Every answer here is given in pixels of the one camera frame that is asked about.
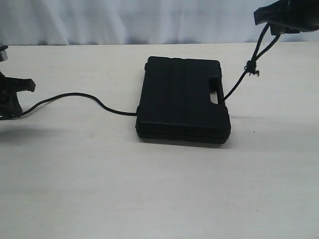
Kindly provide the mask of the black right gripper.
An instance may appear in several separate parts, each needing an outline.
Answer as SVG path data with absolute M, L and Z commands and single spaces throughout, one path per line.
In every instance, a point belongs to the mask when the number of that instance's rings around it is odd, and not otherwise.
M 314 32 L 319 29 L 318 0 L 279 0 L 254 11 L 254 23 L 271 23 L 271 35 Z

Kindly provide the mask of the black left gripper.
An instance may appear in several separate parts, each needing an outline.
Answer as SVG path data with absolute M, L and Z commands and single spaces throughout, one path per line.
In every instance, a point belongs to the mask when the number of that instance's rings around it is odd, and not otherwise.
M 35 91 L 32 79 L 6 77 L 0 73 L 0 116 L 15 117 L 22 114 L 17 92 Z

